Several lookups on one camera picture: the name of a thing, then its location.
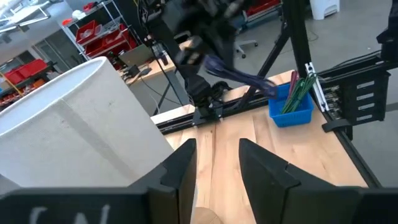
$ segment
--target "black metal frame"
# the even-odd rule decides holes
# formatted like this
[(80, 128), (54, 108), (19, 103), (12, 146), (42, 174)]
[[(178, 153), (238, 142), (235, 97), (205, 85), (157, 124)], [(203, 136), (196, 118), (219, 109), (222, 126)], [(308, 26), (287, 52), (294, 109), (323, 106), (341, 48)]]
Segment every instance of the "black metal frame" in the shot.
[[(301, 77), (307, 76), (307, 71), (305, 69), (305, 64), (311, 62), (310, 49), (308, 45), (307, 33), (303, 32), (305, 29), (304, 20), (304, 5), (303, 1), (292, 1), (285, 0), (282, 5), (284, 21), (282, 23), (281, 34), (278, 37), (274, 48), (269, 54), (267, 60), (264, 62), (262, 68), (257, 74), (259, 77), (265, 77), (272, 64), (275, 62), (276, 58), (280, 54), (284, 45), (288, 41), (289, 37), (292, 41), (293, 53), (297, 65), (297, 70)], [(375, 65), (379, 60), (375, 58), (367, 59), (362, 62), (354, 62), (350, 65), (345, 65), (338, 68), (331, 68), (324, 72), (318, 74), (322, 76), (335, 77), (339, 74), (346, 74), (348, 71), (353, 73), (361, 73), (370, 70), (377, 69), (391, 69), (398, 67), (398, 63), (384, 63), (382, 65)], [(256, 93), (256, 90), (252, 87), (244, 94), (242, 97), (235, 100), (224, 103), (222, 106), (222, 113), (219, 118), (225, 118), (234, 114), (242, 113), (244, 111), (252, 110), (254, 108), (259, 108), (268, 104), (268, 99), (264, 98), (260, 93)], [(326, 111), (322, 113), (326, 121), (332, 121), (332, 115)], [(163, 123), (157, 124), (162, 134), (169, 134), (183, 129), (191, 128), (196, 126), (194, 123), (195, 113), (190, 113), (183, 115), (178, 118), (170, 119)], [(214, 122), (218, 118), (210, 118), (203, 123)], [(334, 131), (337, 138), (339, 139), (341, 145), (344, 147), (345, 151), (349, 155), (350, 159), (353, 161), (354, 165), (358, 169), (359, 173), (364, 178), (365, 182), (369, 187), (381, 187), (380, 182), (377, 180), (376, 176), (372, 173), (371, 169), (368, 167), (366, 162), (363, 160), (359, 152), (352, 145), (350, 139), (352, 139), (352, 128), (347, 129), (347, 133), (344, 131)]]

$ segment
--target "concrete floor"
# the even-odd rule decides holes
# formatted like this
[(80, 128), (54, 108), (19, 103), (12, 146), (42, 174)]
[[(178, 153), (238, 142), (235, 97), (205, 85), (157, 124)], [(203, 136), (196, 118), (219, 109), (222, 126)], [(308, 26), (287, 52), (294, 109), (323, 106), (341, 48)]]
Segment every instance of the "concrete floor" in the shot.
[[(341, 11), (323, 21), (306, 21), (312, 60), (317, 71), (336, 65), (349, 58), (380, 49), (376, 36), (387, 26), (391, 0), (340, 0)], [(258, 47), (244, 48), (247, 58), (236, 56), (236, 67), (247, 73), (256, 74), (261, 68), (280, 31), (280, 21), (274, 19), (252, 28), (238, 36), (238, 40), (256, 39)], [(284, 47), (268, 76), (286, 70), (296, 69), (290, 41)], [(387, 103), (398, 102), (398, 70), (390, 71)], [(210, 82), (218, 81), (202, 72)], [(236, 88), (240, 83), (228, 82)], [(384, 122), (372, 122), (354, 127), (353, 143), (370, 168), (386, 187), (397, 187), (398, 176), (398, 111), (388, 112)], [(16, 185), (8, 184), (0, 176), (0, 195)]]

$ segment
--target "white container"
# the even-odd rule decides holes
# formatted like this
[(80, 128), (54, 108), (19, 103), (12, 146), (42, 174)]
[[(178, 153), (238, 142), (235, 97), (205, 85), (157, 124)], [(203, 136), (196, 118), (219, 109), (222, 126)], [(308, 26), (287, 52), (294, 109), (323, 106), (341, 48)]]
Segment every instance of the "white container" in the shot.
[(322, 20), (325, 16), (340, 12), (340, 0), (310, 0), (310, 3), (315, 20)]
[(0, 113), (0, 174), (21, 187), (124, 187), (171, 153), (106, 57)]

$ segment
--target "white wall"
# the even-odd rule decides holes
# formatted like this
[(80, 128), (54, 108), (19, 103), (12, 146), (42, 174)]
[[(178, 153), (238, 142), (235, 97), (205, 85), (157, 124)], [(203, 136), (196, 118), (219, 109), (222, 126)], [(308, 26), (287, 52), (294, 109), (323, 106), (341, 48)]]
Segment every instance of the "white wall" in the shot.
[(47, 12), (51, 15), (50, 19), (29, 25), (27, 32), (11, 33), (9, 37), (12, 41), (8, 44), (4, 42), (0, 44), (0, 64), (18, 56), (32, 45), (61, 29), (62, 21), (71, 17), (73, 11), (67, 2), (60, 2), (50, 6)]

